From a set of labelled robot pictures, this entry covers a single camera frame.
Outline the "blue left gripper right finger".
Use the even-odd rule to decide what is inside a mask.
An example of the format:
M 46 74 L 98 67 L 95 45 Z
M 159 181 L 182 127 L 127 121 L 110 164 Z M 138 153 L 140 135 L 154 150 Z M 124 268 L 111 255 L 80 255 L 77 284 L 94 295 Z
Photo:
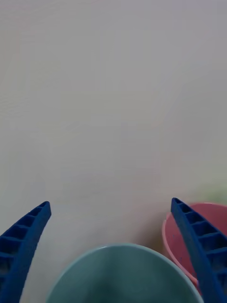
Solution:
M 227 301 L 227 237 L 187 204 L 173 198 L 171 213 L 183 237 L 205 303 Z

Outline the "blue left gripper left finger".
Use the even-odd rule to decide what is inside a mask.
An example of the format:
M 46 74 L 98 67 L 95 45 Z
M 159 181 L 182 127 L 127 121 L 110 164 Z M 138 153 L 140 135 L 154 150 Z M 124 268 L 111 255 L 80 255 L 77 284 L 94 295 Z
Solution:
M 0 302 L 18 303 L 42 232 L 51 217 L 48 201 L 0 236 Z

